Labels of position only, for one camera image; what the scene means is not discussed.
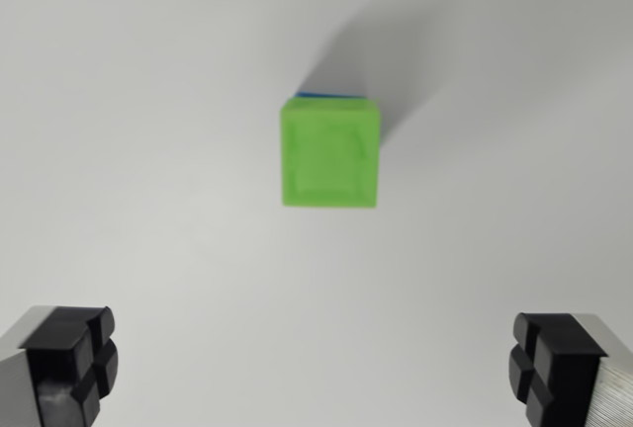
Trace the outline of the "black-padded silver gripper right finger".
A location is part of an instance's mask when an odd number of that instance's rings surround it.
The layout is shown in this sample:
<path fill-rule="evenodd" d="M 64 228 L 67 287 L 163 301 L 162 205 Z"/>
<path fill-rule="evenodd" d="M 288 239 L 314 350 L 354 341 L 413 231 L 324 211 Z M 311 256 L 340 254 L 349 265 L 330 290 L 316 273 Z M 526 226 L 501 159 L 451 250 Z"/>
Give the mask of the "black-padded silver gripper right finger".
<path fill-rule="evenodd" d="M 589 313 L 519 313 L 509 383 L 532 426 L 632 424 L 632 351 Z"/>

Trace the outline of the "black-padded silver gripper left finger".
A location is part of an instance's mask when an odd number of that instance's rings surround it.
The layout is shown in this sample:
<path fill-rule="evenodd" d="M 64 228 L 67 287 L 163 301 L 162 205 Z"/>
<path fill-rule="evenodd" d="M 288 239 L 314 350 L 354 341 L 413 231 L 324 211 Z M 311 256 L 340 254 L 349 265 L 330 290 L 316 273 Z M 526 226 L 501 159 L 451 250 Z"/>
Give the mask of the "black-padded silver gripper left finger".
<path fill-rule="evenodd" d="M 91 426 L 116 381 L 107 307 L 35 305 L 1 336 L 3 426 Z"/>

